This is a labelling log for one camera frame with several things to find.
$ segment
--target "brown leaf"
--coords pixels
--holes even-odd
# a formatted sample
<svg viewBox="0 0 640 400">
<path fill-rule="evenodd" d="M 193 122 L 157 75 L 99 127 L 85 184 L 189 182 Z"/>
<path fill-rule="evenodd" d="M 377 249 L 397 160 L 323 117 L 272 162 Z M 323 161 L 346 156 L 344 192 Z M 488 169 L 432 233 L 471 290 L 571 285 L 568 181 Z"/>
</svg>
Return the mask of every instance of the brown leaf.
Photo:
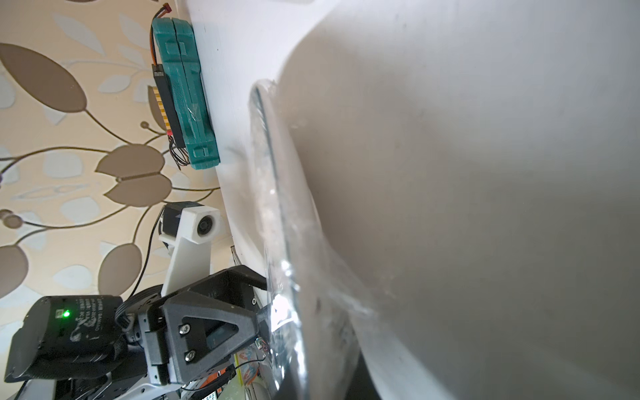
<svg viewBox="0 0 640 400">
<path fill-rule="evenodd" d="M 98 273 L 100 294 L 119 296 L 133 284 L 142 268 L 142 253 L 133 243 L 121 244 L 102 260 Z"/>
<path fill-rule="evenodd" d="M 18 246 L 0 247 L 0 298 L 15 290 L 26 278 L 29 261 Z"/>
<path fill-rule="evenodd" d="M 169 178 L 158 174 L 123 180 L 104 195 L 116 203 L 148 207 L 167 198 L 171 189 Z"/>
<path fill-rule="evenodd" d="M 0 43 L 0 61 L 14 80 L 34 99 L 64 113 L 86 108 L 86 96 L 73 75 L 39 52 Z"/>
<path fill-rule="evenodd" d="M 162 112 L 160 112 L 160 107 L 158 106 L 158 101 L 156 101 L 156 94 L 154 93 L 154 89 L 152 86 L 147 86 L 147 95 L 149 97 L 149 108 L 151 109 L 151 115 L 154 116 L 154 120 L 156 121 L 158 126 L 163 131 L 166 131 L 164 117 L 162 116 Z"/>
<path fill-rule="evenodd" d="M 153 147 L 126 145 L 104 156 L 95 171 L 116 178 L 128 178 L 160 172 L 163 166 L 164 157 Z"/>
</svg>

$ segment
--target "white surface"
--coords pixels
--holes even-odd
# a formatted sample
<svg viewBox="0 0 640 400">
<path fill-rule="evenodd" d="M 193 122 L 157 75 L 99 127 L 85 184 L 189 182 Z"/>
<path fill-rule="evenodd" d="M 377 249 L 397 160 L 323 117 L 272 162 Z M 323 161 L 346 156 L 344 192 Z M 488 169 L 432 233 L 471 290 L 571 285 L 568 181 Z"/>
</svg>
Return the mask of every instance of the white surface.
<svg viewBox="0 0 640 400">
<path fill-rule="evenodd" d="M 209 233 L 200 236 L 198 223 L 206 216 L 211 217 L 213 226 Z M 160 240 L 173 247 L 171 261 L 162 286 L 162 296 L 220 270 L 219 266 L 215 268 L 211 265 L 211 241 L 223 232 L 224 221 L 220 210 L 208 205 L 182 210 L 176 237 L 160 235 Z"/>
<path fill-rule="evenodd" d="M 333 3 L 188 7 L 247 265 L 248 89 L 284 68 L 323 228 L 421 381 L 456 399 L 638 397 L 640 3 L 344 0 L 304 40 Z"/>
</svg>

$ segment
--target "black cable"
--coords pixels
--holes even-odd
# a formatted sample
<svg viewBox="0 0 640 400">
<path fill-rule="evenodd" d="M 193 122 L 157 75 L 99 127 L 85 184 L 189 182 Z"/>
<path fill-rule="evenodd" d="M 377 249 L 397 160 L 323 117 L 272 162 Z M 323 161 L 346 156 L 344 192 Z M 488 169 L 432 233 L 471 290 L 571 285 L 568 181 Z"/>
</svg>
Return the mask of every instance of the black cable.
<svg viewBox="0 0 640 400">
<path fill-rule="evenodd" d="M 234 369 L 238 369 L 240 367 L 242 367 L 243 365 L 246 365 L 250 362 L 260 362 L 260 361 L 265 361 L 266 357 L 260 359 L 260 360 L 249 360 L 249 361 L 245 361 L 242 364 L 238 365 L 236 368 Z M 202 389 L 206 389 L 207 386 L 209 386 L 210 384 L 214 383 L 216 380 L 212 380 L 211 382 L 209 382 L 208 384 L 204 385 L 203 387 L 197 388 L 197 389 L 184 389 L 184 388 L 180 388 L 181 390 L 186 390 L 187 392 L 197 392 L 198 390 L 202 390 Z"/>
<path fill-rule="evenodd" d="M 162 207 L 162 209 L 158 213 L 158 217 L 156 218 L 154 227 L 151 228 L 151 234 L 149 235 L 149 247 L 147 248 L 147 258 L 145 259 L 145 265 L 142 267 L 142 271 L 140 272 L 138 281 L 136 282 L 136 285 L 133 287 L 133 290 L 131 291 L 131 294 L 129 295 L 127 300 L 130 299 L 131 296 L 133 296 L 133 294 L 136 292 L 136 289 L 138 288 L 140 281 L 142 281 L 142 276 L 145 274 L 145 271 L 147 270 L 147 264 L 149 263 L 149 255 L 151 254 L 151 243 L 154 240 L 154 233 L 156 232 L 156 226 L 158 225 L 158 221 L 160 220 L 160 216 L 162 215 L 163 211 L 164 211 L 164 207 Z"/>
<path fill-rule="evenodd" d="M 154 43 L 154 26 L 151 25 L 151 29 L 149 30 L 149 45 L 151 46 L 151 59 L 154 61 L 154 65 L 157 65 L 157 55 L 156 55 L 156 44 Z"/>
<path fill-rule="evenodd" d="M 15 396 L 13 397 L 13 400 L 20 400 L 20 395 L 22 395 L 22 392 L 24 391 L 24 388 L 27 386 L 28 381 L 29 380 L 24 381 L 22 386 L 20 386 L 20 389 L 18 389 L 18 391 L 16 392 Z"/>
<path fill-rule="evenodd" d="M 175 140 L 173 136 L 170 136 L 170 135 L 169 135 L 169 153 L 171 154 L 171 157 L 175 161 L 175 164 L 178 166 L 179 170 L 180 170 L 180 166 L 187 166 L 191 163 L 189 161 L 189 153 L 187 153 L 187 151 L 184 150 L 183 148 L 177 148 L 175 145 Z"/>
</svg>

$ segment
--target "wall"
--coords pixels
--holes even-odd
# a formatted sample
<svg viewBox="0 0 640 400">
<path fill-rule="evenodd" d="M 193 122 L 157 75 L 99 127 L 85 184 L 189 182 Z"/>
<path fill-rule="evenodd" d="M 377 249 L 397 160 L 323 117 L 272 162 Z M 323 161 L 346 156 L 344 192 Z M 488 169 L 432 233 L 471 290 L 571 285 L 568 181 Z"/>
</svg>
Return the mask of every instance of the wall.
<svg viewBox="0 0 640 400">
<path fill-rule="evenodd" d="M 166 136 L 148 103 L 148 25 L 160 3 L 21 0 L 0 7 L 4 365 L 13 333 L 40 296 L 127 296 L 163 201 L 205 198 L 223 212 L 224 205 L 220 191 L 210 190 L 218 187 L 215 170 L 180 171 L 165 154 Z M 50 228 L 33 233 L 41 225 Z M 216 268 L 228 265 L 230 246 L 228 234 L 215 242 Z M 168 262 L 155 240 L 141 285 L 162 283 Z M 0 398 L 16 389 L 1 384 Z"/>
</svg>

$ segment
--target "leaf pattern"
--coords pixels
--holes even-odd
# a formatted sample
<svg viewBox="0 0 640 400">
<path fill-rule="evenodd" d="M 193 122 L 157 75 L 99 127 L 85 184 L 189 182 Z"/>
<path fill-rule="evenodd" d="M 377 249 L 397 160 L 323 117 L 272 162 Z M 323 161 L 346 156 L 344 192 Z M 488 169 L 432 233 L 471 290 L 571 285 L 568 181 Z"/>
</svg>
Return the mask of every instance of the leaf pattern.
<svg viewBox="0 0 640 400">
<path fill-rule="evenodd" d="M 182 172 L 178 171 L 171 175 L 171 184 L 176 188 L 190 188 L 191 187 L 191 179 L 187 175 L 184 175 Z M 179 198 L 184 198 L 187 193 L 184 191 L 178 191 L 176 193 Z"/>
<path fill-rule="evenodd" d="M 53 20 L 56 21 L 56 25 L 62 29 L 65 35 L 69 36 L 76 42 L 89 47 L 91 50 L 105 55 L 102 44 L 95 33 L 90 30 L 87 25 L 75 20 L 71 17 L 66 17 L 57 13 L 53 14 Z"/>
<path fill-rule="evenodd" d="M 62 111 L 58 111 L 57 109 L 53 109 L 42 104 L 42 111 L 44 111 L 44 116 L 47 121 L 52 123 L 53 125 L 58 125 L 60 121 L 65 119 L 67 113 L 63 113 Z"/>
<path fill-rule="evenodd" d="M 4 146 L 0 145 L 0 157 L 11 157 L 12 154 Z M 11 161 L 0 161 L 0 169 L 4 168 Z M 17 165 L 12 166 L 8 171 L 5 171 L 0 175 L 0 185 L 10 185 L 20 180 L 20 167 Z"/>
<path fill-rule="evenodd" d="M 57 272 L 53 280 L 60 286 L 78 291 L 91 287 L 93 275 L 83 265 L 72 265 Z"/>
<path fill-rule="evenodd" d="M 133 243 L 121 244 L 102 260 L 98 273 L 100 294 L 119 296 L 138 277 L 142 268 L 142 253 Z"/>
<path fill-rule="evenodd" d="M 2 219 L 3 224 L 9 229 L 18 229 L 22 226 L 24 221 L 19 215 L 7 215 Z"/>
<path fill-rule="evenodd" d="M 84 164 L 75 152 L 53 151 L 46 153 L 42 173 L 54 179 L 75 178 L 82 175 Z"/>
<path fill-rule="evenodd" d="M 12 196 L 13 201 L 25 201 L 25 200 L 41 200 L 44 198 L 56 198 L 65 196 L 70 193 L 83 190 L 90 187 L 87 183 L 71 184 L 71 185 L 55 185 L 45 186 L 43 188 L 31 189 L 29 191 Z"/>
<path fill-rule="evenodd" d="M 25 285 L 20 285 L 0 299 L 0 308 L 31 307 L 42 295 Z"/>
<path fill-rule="evenodd" d="M 147 86 L 147 97 L 149 99 L 149 108 L 151 109 L 151 115 L 154 116 L 154 121 L 158 124 L 160 129 L 166 131 L 166 125 L 164 124 L 164 117 L 160 112 L 158 101 L 156 101 L 156 94 L 152 86 Z"/>
<path fill-rule="evenodd" d="M 133 207 L 158 204 L 171 193 L 171 181 L 164 175 L 133 178 L 119 182 L 104 194 L 112 202 Z"/>
<path fill-rule="evenodd" d="M 153 147 L 121 146 L 104 156 L 95 171 L 118 179 L 104 195 L 119 204 L 147 207 L 163 201 L 171 193 L 169 178 L 160 174 L 164 157 Z"/>
<path fill-rule="evenodd" d="M 153 78 L 143 78 L 138 81 L 136 89 L 133 91 L 133 101 L 137 103 L 146 103 L 149 101 L 148 87 L 155 86 L 156 81 Z"/>
<path fill-rule="evenodd" d="M 120 93 L 131 84 L 131 77 L 128 75 L 112 75 L 105 79 L 98 91 L 101 93 Z"/>
<path fill-rule="evenodd" d="M 132 63 L 139 65 L 141 67 L 147 67 L 147 63 L 145 63 L 144 58 L 142 58 L 142 54 L 140 54 L 139 51 L 137 51 L 136 49 L 132 49 L 130 47 L 124 46 L 119 44 L 118 45 L 118 52 L 127 60 L 131 61 Z"/>
<path fill-rule="evenodd" d="M 0 75 L 0 108 L 9 108 L 15 102 L 15 89 L 4 75 Z"/>
<path fill-rule="evenodd" d="M 40 216 L 38 214 L 36 214 L 35 212 L 33 212 L 33 211 L 18 212 L 18 215 L 23 220 L 31 221 L 31 222 L 35 222 L 35 223 L 42 223 L 42 220 L 40 219 Z M 40 228 L 24 224 L 23 226 L 18 228 L 15 231 L 15 233 L 16 233 L 17 237 L 22 237 L 22 236 L 24 236 L 24 235 L 26 235 L 28 233 L 31 233 L 33 231 L 36 231 L 38 229 L 40 229 Z M 30 236 L 27 239 L 25 239 L 22 242 L 20 242 L 20 245 L 23 246 L 23 247 L 28 247 L 29 249 L 35 250 L 37 252 L 41 252 L 42 250 L 44 250 L 45 246 L 47 245 L 47 233 L 46 232 L 42 232 L 41 234 Z"/>
<path fill-rule="evenodd" d="M 100 216 L 100 205 L 91 196 L 84 196 L 62 203 L 60 213 L 74 223 L 89 223 Z"/>
<path fill-rule="evenodd" d="M 95 171 L 116 178 L 158 173 L 164 166 L 164 157 L 153 147 L 126 145 L 104 156 Z"/>
<path fill-rule="evenodd" d="M 21 248 L 18 246 L 0 247 L 0 269 L 2 279 L 0 279 L 0 298 L 14 291 L 27 277 L 29 271 L 29 261 Z"/>
<path fill-rule="evenodd" d="M 86 108 L 86 95 L 73 75 L 39 52 L 0 43 L 0 61 L 7 72 L 34 99 L 63 113 Z"/>
<path fill-rule="evenodd" d="M 149 49 L 149 30 L 143 29 L 140 24 L 124 14 L 120 14 L 119 19 L 122 33 L 127 39 L 136 46 Z"/>
</svg>

